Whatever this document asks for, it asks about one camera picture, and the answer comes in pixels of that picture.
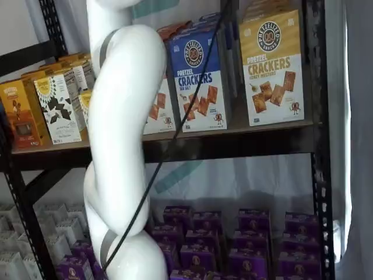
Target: purple box lid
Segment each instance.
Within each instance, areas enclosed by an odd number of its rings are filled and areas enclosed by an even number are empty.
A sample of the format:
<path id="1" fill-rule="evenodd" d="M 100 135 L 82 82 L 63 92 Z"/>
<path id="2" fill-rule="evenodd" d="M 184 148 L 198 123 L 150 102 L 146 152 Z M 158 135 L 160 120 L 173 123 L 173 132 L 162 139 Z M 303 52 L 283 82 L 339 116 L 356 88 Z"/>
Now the purple box lid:
<path id="1" fill-rule="evenodd" d="M 170 275 L 170 280 L 204 280 L 206 273 L 203 269 L 199 271 L 188 269 L 175 269 Z"/>

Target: metal shelving unit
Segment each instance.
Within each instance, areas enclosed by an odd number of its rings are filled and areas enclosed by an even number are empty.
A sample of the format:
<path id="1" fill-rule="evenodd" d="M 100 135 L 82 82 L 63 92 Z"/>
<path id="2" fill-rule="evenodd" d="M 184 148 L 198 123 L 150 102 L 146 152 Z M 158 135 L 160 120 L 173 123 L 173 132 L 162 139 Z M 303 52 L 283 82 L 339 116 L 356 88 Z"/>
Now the metal shelving unit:
<path id="1" fill-rule="evenodd" d="M 0 76 L 49 57 L 66 54 L 53 0 L 40 0 L 50 41 L 0 56 Z M 332 189 L 330 176 L 328 84 L 324 0 L 302 0 L 304 51 L 306 57 L 304 121 L 249 127 L 244 102 L 238 100 L 226 131 L 181 134 L 168 161 L 237 158 L 247 156 L 309 153 L 312 163 L 314 210 L 321 227 L 322 279 L 335 279 L 333 252 Z M 172 134 L 143 138 L 145 162 L 157 162 Z M 0 127 L 0 171 L 20 213 L 39 269 L 44 279 L 57 279 L 44 243 L 33 205 L 71 168 L 86 167 L 91 161 L 88 142 L 17 150 Z M 21 171 L 45 170 L 29 184 Z"/>

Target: teal tape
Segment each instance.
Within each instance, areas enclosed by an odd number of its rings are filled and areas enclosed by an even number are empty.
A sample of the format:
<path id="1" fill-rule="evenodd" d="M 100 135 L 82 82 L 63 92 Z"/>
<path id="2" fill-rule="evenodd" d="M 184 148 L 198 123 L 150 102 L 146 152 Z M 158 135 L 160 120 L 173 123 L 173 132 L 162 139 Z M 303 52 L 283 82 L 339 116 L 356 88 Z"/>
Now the teal tape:
<path id="1" fill-rule="evenodd" d="M 190 162 L 184 162 L 181 166 L 174 169 L 170 172 L 167 176 L 165 176 L 162 180 L 159 180 L 156 185 L 154 186 L 156 192 L 158 194 L 163 193 L 174 185 L 179 183 L 182 179 L 188 177 L 190 174 L 193 173 L 194 170 L 198 166 L 200 166 L 202 160 L 192 160 Z"/>
<path id="2" fill-rule="evenodd" d="M 179 4 L 180 0 L 144 0 L 132 8 L 133 18 L 141 18 L 152 13 L 171 9 Z"/>

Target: white robotic arm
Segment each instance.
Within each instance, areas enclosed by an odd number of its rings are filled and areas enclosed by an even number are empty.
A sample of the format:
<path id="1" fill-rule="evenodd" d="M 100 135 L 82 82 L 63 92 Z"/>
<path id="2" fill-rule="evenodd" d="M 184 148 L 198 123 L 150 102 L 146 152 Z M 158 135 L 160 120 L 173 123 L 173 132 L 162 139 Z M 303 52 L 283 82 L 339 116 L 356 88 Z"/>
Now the white robotic arm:
<path id="1" fill-rule="evenodd" d="M 84 182 L 85 206 L 97 260 L 111 255 L 145 191 L 142 134 L 166 67 L 159 35 L 133 26 L 140 0 L 87 0 L 90 48 L 97 81 L 89 108 L 93 161 Z M 163 254 L 143 231 L 144 203 L 107 269 L 110 280 L 167 279 Z"/>

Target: black metal shelf frame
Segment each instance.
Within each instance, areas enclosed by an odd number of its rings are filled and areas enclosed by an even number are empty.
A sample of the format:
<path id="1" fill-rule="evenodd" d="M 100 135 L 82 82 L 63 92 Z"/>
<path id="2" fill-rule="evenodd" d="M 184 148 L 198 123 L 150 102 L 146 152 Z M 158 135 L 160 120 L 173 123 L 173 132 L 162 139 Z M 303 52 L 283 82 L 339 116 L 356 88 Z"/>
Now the black metal shelf frame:
<path id="1" fill-rule="evenodd" d="M 305 52 L 308 54 L 306 62 L 311 65 L 313 125 L 285 130 L 181 138 L 167 160 L 309 153 L 314 210 L 321 227 L 322 279 L 335 280 L 324 1 L 302 0 L 305 41 L 307 42 Z M 39 2 L 50 40 L 0 56 L 0 76 L 49 57 L 66 54 L 66 45 L 54 1 L 39 0 Z M 157 162 L 169 141 L 169 139 L 163 139 L 144 142 L 145 162 Z M 11 144 L 7 142 L 4 127 L 0 127 L 0 170 L 5 173 L 43 279 L 55 280 L 57 276 L 33 205 L 71 168 L 85 167 L 90 161 L 91 154 L 88 146 L 77 149 L 12 154 Z M 22 170 L 42 169 L 46 170 L 28 185 L 25 184 Z"/>

